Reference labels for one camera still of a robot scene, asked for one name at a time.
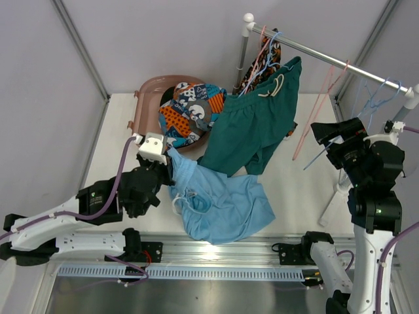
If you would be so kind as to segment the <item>dark green shorts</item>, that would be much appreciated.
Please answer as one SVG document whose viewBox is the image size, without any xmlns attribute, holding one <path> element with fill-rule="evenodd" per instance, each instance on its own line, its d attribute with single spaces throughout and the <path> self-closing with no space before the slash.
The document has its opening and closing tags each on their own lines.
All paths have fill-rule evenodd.
<svg viewBox="0 0 419 314">
<path fill-rule="evenodd" d="M 199 165 L 229 177 L 241 168 L 249 175 L 262 174 L 293 128 L 301 72 L 302 60 L 296 56 L 253 91 L 228 96 Z"/>
</svg>

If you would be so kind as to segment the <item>light blue shorts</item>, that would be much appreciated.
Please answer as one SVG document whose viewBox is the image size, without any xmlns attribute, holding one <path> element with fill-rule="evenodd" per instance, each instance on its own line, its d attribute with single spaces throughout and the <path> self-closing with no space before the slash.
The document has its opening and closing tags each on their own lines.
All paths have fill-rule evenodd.
<svg viewBox="0 0 419 314">
<path fill-rule="evenodd" d="M 276 219 L 258 177 L 228 177 L 171 148 L 172 206 L 192 239 L 220 245 L 261 231 Z"/>
</svg>

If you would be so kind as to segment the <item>colourful patchwork shorts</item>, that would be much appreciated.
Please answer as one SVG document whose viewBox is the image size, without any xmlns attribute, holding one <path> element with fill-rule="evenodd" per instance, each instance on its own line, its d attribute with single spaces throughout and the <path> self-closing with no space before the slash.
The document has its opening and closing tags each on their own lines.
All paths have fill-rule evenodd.
<svg viewBox="0 0 419 314">
<path fill-rule="evenodd" d="M 207 83 L 180 82 L 166 90 L 158 123 L 169 147 L 187 147 L 208 134 L 223 111 L 227 90 Z"/>
</svg>

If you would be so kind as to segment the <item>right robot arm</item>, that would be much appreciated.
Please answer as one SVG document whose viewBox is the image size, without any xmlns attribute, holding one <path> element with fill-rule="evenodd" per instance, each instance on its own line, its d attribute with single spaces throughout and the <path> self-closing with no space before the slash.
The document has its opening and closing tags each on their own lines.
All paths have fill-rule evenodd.
<svg viewBox="0 0 419 314">
<path fill-rule="evenodd" d="M 354 225 L 354 277 L 338 261 L 332 236 L 306 232 L 300 243 L 275 243 L 271 249 L 283 266 L 315 266 L 329 293 L 327 313 L 390 313 L 393 251 L 399 240 L 418 228 L 402 230 L 402 205 L 393 187 L 404 174 L 405 151 L 397 145 L 407 129 L 389 120 L 384 131 L 369 135 L 362 121 L 311 125 L 318 144 L 336 169 L 343 169 L 352 184 L 348 209 Z"/>
</svg>

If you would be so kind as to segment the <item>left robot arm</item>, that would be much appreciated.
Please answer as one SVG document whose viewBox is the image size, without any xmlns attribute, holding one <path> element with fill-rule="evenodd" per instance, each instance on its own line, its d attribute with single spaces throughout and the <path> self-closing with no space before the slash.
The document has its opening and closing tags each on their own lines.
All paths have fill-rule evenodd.
<svg viewBox="0 0 419 314">
<path fill-rule="evenodd" d="M 151 263 L 161 260 L 161 242 L 144 242 L 134 228 L 121 232 L 90 232 L 94 226 L 138 218 L 158 207 L 164 185 L 172 186 L 170 157 L 164 162 L 137 157 L 129 172 L 97 181 L 63 204 L 33 217 L 8 214 L 1 236 L 1 259 L 14 258 L 19 266 L 38 266 L 55 258 Z"/>
</svg>

